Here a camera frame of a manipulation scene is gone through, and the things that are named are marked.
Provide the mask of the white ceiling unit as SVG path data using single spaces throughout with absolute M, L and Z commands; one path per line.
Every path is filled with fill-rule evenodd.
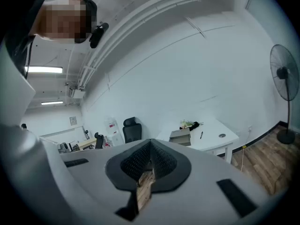
M 82 99 L 85 91 L 69 88 L 68 96 L 74 99 Z

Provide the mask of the white desk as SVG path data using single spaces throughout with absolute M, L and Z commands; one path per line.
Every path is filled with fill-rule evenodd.
M 217 119 L 208 118 L 204 120 L 202 126 L 190 131 L 189 148 L 210 152 L 217 155 L 219 150 L 225 150 L 225 161 L 230 163 L 232 159 L 233 146 L 239 140 L 239 137 L 223 123 Z M 157 140 L 169 142 L 169 137 L 172 131 L 175 131 L 174 125 L 164 127 L 160 134 L 156 137 Z M 220 138 L 220 134 L 226 134 L 226 137 Z

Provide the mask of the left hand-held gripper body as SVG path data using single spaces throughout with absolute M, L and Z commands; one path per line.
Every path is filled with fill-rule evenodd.
M 0 45 L 0 125 L 19 126 L 35 93 Z

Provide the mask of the black mesh office chair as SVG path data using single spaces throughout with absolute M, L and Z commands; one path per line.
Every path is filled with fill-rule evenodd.
M 125 143 L 134 142 L 142 139 L 142 126 L 136 123 L 135 117 L 128 118 L 123 122 L 123 134 Z

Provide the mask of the flower bouquet on black wrap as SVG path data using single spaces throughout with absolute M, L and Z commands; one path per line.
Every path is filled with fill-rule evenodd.
M 192 131 L 192 130 L 194 130 L 195 128 L 197 128 L 197 127 L 199 127 L 199 126 L 202 126 L 202 125 L 203 125 L 202 122 L 199 123 L 199 122 L 195 121 L 195 122 L 194 122 L 194 125 L 191 126 L 191 127 L 188 127 L 188 129 L 189 129 L 190 131 Z

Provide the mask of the water dispenser with red labels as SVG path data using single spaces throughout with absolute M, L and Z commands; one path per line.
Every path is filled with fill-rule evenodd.
M 107 131 L 107 139 L 111 146 L 116 147 L 124 144 L 117 121 L 114 118 L 109 117 L 105 119 L 105 128 Z

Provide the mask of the cardboard box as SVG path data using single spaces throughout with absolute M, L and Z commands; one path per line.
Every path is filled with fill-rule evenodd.
M 169 142 L 177 143 L 183 146 L 191 146 L 189 128 L 172 131 L 169 137 Z

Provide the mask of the wooden desk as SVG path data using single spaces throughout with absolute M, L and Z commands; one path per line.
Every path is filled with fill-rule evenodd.
M 96 146 L 96 141 L 97 141 L 96 138 L 91 138 L 91 139 L 88 139 L 88 140 L 78 143 L 78 147 L 80 150 L 93 149 Z

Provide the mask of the black standing fan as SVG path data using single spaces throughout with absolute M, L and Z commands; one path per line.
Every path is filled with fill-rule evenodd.
M 300 87 L 300 75 L 297 63 L 291 52 L 283 45 L 276 44 L 270 51 L 270 70 L 275 87 L 288 105 L 287 127 L 277 133 L 277 140 L 283 144 L 295 141 L 295 132 L 290 125 L 290 102 L 295 99 Z

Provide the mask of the white ceiling pipes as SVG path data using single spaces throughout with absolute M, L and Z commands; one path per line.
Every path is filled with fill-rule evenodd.
M 79 74 L 77 87 L 84 89 L 93 73 L 115 47 L 139 26 L 153 17 L 179 5 L 201 0 L 149 0 L 134 9 L 104 33 L 94 52 L 89 51 Z

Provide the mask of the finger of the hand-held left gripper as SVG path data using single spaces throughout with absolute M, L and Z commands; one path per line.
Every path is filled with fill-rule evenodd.
M 22 225 L 102 225 L 100 206 L 74 180 L 54 146 L 0 124 L 0 165 Z

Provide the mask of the person's black clothing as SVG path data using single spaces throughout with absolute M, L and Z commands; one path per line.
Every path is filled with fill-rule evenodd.
M 35 36 L 30 30 L 45 0 L 35 0 L 32 7 L 8 30 L 5 35 L 7 52 L 18 71 L 25 76 L 25 63 L 28 45 Z

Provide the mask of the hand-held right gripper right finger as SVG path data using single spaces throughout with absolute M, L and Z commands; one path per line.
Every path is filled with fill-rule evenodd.
M 162 144 L 185 155 L 191 173 L 175 191 L 152 194 L 137 217 L 138 225 L 256 225 L 279 204 L 283 192 L 269 196 L 250 177 L 222 158 L 171 142 Z M 217 182 L 231 179 L 257 206 L 241 218 Z

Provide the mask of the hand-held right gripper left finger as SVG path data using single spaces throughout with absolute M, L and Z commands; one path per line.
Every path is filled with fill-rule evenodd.
M 151 225 L 150 207 L 138 208 L 137 181 L 150 157 L 150 140 L 64 154 L 75 205 L 93 225 Z

